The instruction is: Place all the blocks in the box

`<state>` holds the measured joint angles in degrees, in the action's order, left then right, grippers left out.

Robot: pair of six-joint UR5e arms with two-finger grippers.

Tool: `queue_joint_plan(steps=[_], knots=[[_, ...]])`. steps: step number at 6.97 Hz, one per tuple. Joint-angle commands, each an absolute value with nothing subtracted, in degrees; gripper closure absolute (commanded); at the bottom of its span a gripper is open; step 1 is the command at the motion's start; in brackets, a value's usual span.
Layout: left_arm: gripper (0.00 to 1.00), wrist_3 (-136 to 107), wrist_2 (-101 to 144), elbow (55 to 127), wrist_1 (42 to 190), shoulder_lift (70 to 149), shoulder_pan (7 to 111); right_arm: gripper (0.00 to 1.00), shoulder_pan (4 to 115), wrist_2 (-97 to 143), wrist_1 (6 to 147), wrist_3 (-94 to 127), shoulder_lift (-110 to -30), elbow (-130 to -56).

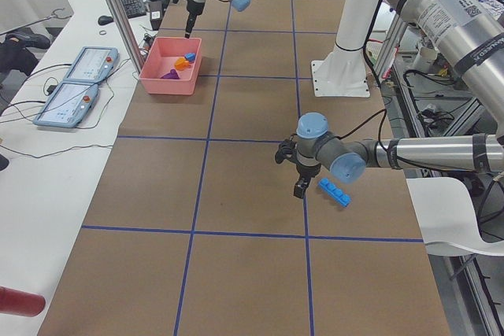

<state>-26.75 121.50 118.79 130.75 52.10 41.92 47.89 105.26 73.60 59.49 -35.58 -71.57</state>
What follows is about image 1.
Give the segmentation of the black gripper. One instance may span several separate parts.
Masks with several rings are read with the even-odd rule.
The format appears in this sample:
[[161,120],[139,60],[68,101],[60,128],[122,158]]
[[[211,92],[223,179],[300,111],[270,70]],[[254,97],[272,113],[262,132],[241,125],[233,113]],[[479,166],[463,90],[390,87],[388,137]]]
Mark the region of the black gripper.
[[188,18],[184,32],[184,37],[186,39],[189,39],[191,37],[192,30],[195,26],[197,17],[202,15],[203,4],[201,2],[188,2],[187,11],[188,11]]
[[320,174],[321,164],[313,166],[297,164],[296,170],[299,174],[299,178],[298,182],[294,186],[293,195],[296,198],[304,198],[306,196],[306,190],[309,188],[311,179]]

